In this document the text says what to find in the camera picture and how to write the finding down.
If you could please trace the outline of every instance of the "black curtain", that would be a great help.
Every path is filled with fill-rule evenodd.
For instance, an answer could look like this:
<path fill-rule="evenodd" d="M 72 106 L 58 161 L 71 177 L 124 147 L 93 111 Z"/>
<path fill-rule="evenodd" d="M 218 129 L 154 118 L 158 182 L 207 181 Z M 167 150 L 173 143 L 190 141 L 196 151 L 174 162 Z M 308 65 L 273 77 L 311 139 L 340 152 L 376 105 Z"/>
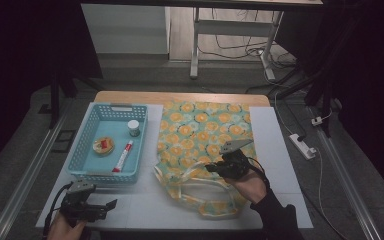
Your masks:
<path fill-rule="evenodd" d="M 384 1 L 367 7 L 340 59 L 339 119 L 384 178 Z"/>
<path fill-rule="evenodd" d="M 0 151 L 29 110 L 31 94 L 68 70 L 102 78 L 80 3 L 0 0 Z"/>
<path fill-rule="evenodd" d="M 323 8 L 283 13 L 276 43 L 297 58 L 310 76 L 325 63 L 348 18 L 348 9 L 357 0 L 324 0 Z"/>

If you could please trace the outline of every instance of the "yellow tote bag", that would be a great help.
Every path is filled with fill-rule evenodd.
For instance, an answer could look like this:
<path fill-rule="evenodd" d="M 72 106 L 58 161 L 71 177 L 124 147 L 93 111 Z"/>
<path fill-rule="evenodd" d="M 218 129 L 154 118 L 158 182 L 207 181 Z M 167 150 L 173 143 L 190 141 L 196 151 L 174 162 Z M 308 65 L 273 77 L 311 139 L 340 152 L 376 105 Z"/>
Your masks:
<path fill-rule="evenodd" d="M 249 106 L 245 104 L 180 102 L 164 104 L 158 138 L 155 175 L 168 194 L 202 216 L 237 214 L 246 204 L 234 187 L 205 164 L 222 161 L 220 148 L 226 141 L 253 139 Z M 257 159 L 254 144 L 241 148 Z M 187 184 L 220 187 L 223 199 L 207 199 L 185 193 Z"/>

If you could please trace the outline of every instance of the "human hand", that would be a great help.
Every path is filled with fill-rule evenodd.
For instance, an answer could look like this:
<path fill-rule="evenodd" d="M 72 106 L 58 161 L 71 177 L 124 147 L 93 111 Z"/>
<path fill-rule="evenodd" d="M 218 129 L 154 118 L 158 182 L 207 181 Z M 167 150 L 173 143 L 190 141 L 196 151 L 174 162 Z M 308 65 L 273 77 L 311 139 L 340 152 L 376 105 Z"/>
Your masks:
<path fill-rule="evenodd" d="M 51 229 L 48 234 L 49 240 L 78 240 L 82 235 L 83 228 L 86 226 L 86 221 L 80 221 L 73 228 L 68 224 L 67 219 L 61 214 L 55 215 Z"/>
<path fill-rule="evenodd" d="M 251 169 L 245 176 L 238 180 L 224 178 L 224 181 L 234 186 L 244 198 L 253 204 L 257 204 L 267 195 L 266 184 L 264 184 L 261 177 Z"/>

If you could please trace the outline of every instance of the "white table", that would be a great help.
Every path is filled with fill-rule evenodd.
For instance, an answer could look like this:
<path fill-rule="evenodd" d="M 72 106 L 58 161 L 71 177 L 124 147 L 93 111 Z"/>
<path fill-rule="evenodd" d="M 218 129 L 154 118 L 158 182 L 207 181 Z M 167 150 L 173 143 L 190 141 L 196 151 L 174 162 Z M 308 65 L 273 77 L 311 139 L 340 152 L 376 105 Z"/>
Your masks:
<path fill-rule="evenodd" d="M 117 206 L 105 220 L 89 223 L 88 226 L 102 231 L 114 230 L 171 230 L 211 229 L 248 230 L 261 229 L 261 220 L 248 206 L 237 218 L 205 219 L 197 212 L 185 208 L 169 197 L 154 176 L 157 163 L 157 139 L 161 121 L 162 105 L 148 105 L 148 127 L 141 159 L 139 180 L 136 184 L 118 189 L 97 189 L 88 199 L 89 204 L 106 204 L 118 199 Z M 251 121 L 258 159 L 267 172 L 272 189 L 282 205 L 295 205 L 298 227 L 312 228 L 305 202 L 300 191 L 289 154 L 282 137 L 274 109 L 251 107 Z M 44 226 L 44 219 L 58 190 L 75 180 L 67 173 L 66 160 L 52 192 L 44 206 L 36 227 Z M 60 205 L 63 196 L 56 206 Z"/>

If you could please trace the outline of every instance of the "power strip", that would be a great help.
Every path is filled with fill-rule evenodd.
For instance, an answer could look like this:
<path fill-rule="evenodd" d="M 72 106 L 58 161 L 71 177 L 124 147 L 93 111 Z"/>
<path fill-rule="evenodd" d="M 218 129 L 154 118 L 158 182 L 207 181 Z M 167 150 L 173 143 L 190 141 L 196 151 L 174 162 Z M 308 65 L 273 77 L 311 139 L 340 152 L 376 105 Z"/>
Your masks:
<path fill-rule="evenodd" d="M 310 160 L 316 157 L 316 149 L 309 148 L 304 141 L 298 141 L 298 134 L 292 134 L 289 136 L 289 139 L 294 143 L 294 145 L 298 148 L 298 150 L 302 153 L 305 159 Z"/>

